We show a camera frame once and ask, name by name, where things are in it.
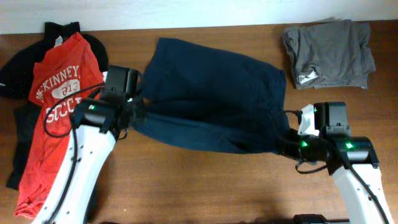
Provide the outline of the navy blue shorts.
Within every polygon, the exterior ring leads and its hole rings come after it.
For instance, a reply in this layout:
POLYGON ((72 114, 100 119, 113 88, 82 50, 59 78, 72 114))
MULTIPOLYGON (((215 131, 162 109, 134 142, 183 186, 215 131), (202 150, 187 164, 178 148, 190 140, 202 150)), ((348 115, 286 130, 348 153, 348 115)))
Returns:
POLYGON ((286 84, 285 73, 269 63, 161 38, 144 72, 147 119, 134 129, 186 149, 277 153, 289 129, 286 84))

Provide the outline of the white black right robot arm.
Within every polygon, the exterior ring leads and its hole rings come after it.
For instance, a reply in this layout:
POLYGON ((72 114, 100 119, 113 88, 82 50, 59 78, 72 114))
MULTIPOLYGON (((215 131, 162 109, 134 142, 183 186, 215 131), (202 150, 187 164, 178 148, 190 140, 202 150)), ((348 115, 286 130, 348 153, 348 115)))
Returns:
POLYGON ((302 164, 323 166, 308 174, 327 170, 345 202, 346 223, 393 223, 382 187, 376 150, 367 137, 354 137, 344 102, 309 104, 291 112, 299 128, 277 132, 280 154, 302 164))

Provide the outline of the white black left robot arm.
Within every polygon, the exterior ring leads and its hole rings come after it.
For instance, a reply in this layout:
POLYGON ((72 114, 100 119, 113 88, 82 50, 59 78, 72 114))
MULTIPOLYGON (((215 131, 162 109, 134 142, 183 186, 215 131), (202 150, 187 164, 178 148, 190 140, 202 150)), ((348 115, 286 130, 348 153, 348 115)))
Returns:
POLYGON ((144 100, 87 98, 72 114, 67 151, 34 223, 86 223, 90 198, 120 132, 146 118, 144 100))

